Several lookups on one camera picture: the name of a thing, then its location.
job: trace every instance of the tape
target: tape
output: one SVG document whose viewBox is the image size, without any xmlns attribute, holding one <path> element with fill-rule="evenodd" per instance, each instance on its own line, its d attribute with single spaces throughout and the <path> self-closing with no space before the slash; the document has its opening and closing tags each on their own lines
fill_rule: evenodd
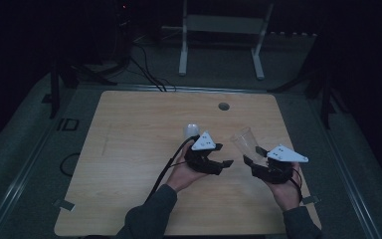
<svg viewBox="0 0 382 239">
<path fill-rule="evenodd" d="M 303 205 L 309 204 L 309 203 L 317 203 L 320 202 L 321 199 L 319 199 L 317 196 L 307 196 L 302 199 Z"/>
<path fill-rule="evenodd" d="M 76 205 L 66 200 L 57 199 L 53 205 L 57 208 L 64 208 L 69 211 L 73 211 Z"/>
</svg>

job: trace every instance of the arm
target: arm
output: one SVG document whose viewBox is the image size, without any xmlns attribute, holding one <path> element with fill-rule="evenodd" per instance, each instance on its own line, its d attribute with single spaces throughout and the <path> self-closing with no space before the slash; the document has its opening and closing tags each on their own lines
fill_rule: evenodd
<svg viewBox="0 0 382 239">
<path fill-rule="evenodd" d="M 294 163 L 293 169 L 299 171 L 299 164 Z M 296 172 L 293 180 L 300 185 L 300 179 Z M 265 184 L 272 191 L 276 203 L 284 212 L 284 223 L 287 237 L 290 239 L 314 239 L 321 238 L 321 231 L 312 222 L 306 207 L 299 206 L 299 192 L 290 181 L 283 184 Z"/>
<path fill-rule="evenodd" d="M 177 192 L 190 186 L 194 181 L 206 176 L 196 172 L 185 163 L 185 152 L 190 144 L 184 146 L 181 156 L 166 184 L 163 184 L 143 205 L 134 207 L 125 216 L 125 225 L 115 238 L 146 239 L 162 238 L 169 221 L 170 212 L 175 206 Z"/>
</svg>

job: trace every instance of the table surface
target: table surface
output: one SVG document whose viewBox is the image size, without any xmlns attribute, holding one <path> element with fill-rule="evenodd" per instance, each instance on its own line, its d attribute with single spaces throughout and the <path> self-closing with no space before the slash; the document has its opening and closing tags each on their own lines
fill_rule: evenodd
<svg viewBox="0 0 382 239">
<path fill-rule="evenodd" d="M 219 103 L 230 108 L 221 111 Z M 197 123 L 200 133 L 208 130 L 215 142 L 224 144 L 210 159 L 235 161 L 220 175 L 209 175 L 178 193 L 166 235 L 285 233 L 282 212 L 269 189 L 252 177 L 229 140 L 250 126 L 261 147 L 269 150 L 281 143 L 292 148 L 273 96 L 104 92 L 65 198 L 76 207 L 61 209 L 56 234 L 115 235 L 126 212 L 146 199 L 185 139 L 183 127 L 188 123 Z M 302 194 L 309 195 L 306 183 Z M 314 206 L 307 207 L 320 227 Z"/>
</svg>

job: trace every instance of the hand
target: hand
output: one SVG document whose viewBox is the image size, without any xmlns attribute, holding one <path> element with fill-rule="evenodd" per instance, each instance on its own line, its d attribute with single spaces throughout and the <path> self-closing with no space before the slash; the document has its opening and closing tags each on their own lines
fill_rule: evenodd
<svg viewBox="0 0 382 239">
<path fill-rule="evenodd" d="M 170 186 L 176 192 L 179 192 L 182 189 L 187 188 L 194 181 L 208 175 L 206 173 L 196 172 L 192 168 L 188 166 L 185 162 L 185 153 L 188 148 L 192 145 L 192 143 L 187 143 L 183 149 L 181 155 L 176 159 L 176 163 L 180 163 L 176 165 L 172 173 L 170 173 L 169 178 L 166 181 L 166 184 Z"/>
<path fill-rule="evenodd" d="M 292 167 L 299 172 L 299 163 L 293 162 Z M 300 178 L 296 171 L 293 172 L 292 178 L 300 185 Z M 299 207 L 299 192 L 291 181 L 288 180 L 283 184 L 272 184 L 269 182 L 265 182 L 265 184 L 272 191 L 275 201 L 282 211 Z"/>
</svg>

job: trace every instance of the dark background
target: dark background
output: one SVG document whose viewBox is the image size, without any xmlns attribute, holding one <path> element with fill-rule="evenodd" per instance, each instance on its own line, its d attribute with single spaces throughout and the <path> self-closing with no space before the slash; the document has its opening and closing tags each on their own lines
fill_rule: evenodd
<svg viewBox="0 0 382 239">
<path fill-rule="evenodd" d="M 108 49 L 102 49 L 99 41 L 110 30 L 96 29 L 114 21 L 107 17 L 112 16 L 107 6 L 113 1 L 98 2 L 0 0 L 0 130 L 35 83 L 49 73 L 52 60 L 64 55 L 96 63 L 106 56 Z M 131 28 L 144 29 L 154 39 L 161 25 L 181 26 L 181 1 L 117 2 L 127 6 L 122 21 L 131 20 Z M 225 1 L 208 2 L 190 1 L 190 9 L 232 8 Z M 89 11 L 96 6 L 110 14 L 97 17 Z M 333 87 L 382 166 L 382 1 L 277 1 L 269 32 L 318 35 L 300 74 L 328 69 Z"/>
</svg>

